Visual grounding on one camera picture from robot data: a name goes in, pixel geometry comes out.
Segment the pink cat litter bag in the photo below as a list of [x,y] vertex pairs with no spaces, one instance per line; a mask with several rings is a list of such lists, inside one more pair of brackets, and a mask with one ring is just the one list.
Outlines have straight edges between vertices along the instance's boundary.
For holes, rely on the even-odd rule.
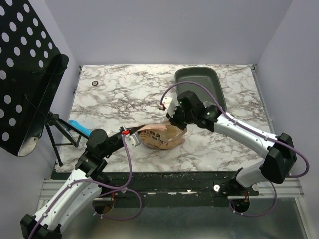
[[170,122],[147,124],[136,130],[141,143],[152,149],[172,150],[185,142],[187,129],[179,129]]

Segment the black perforated music stand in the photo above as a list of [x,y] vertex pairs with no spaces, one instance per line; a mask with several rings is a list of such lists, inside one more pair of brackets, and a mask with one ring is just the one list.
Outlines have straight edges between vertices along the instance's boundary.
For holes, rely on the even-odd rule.
[[30,155],[51,126],[70,138],[59,113],[80,69],[42,16],[27,0],[0,3],[0,146],[16,157]]

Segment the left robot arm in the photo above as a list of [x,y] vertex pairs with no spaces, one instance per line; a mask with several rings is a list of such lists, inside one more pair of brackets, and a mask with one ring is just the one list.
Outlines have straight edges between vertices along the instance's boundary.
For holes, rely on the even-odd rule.
[[107,136],[102,129],[90,133],[87,148],[79,158],[75,169],[55,195],[34,215],[26,214],[20,221],[25,239],[60,239],[66,227],[94,198],[126,190],[133,170],[129,165],[127,182],[111,186],[103,169],[106,158],[117,150],[136,147],[140,144],[138,127],[126,129]]

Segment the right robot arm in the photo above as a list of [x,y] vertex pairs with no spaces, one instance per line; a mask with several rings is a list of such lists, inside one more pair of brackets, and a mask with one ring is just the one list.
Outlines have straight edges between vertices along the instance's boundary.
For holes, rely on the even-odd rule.
[[193,91],[183,92],[175,100],[166,98],[163,105],[167,108],[169,121],[179,129],[184,130],[189,124],[194,124],[230,137],[262,158],[259,163],[238,169],[229,182],[221,186],[228,195],[241,195],[247,188],[264,181],[281,184],[296,162],[289,135],[282,133],[277,136],[251,127],[222,112],[216,105],[206,106]]

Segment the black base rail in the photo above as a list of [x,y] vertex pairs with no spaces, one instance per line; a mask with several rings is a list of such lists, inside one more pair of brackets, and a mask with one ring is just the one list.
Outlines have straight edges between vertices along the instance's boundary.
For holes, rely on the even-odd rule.
[[97,202],[117,208],[143,207],[227,207],[229,200],[251,203],[254,199],[274,197],[298,198],[304,195],[298,179],[288,178],[282,184],[261,182],[241,192],[225,190],[233,171],[135,172],[127,191],[106,195]]

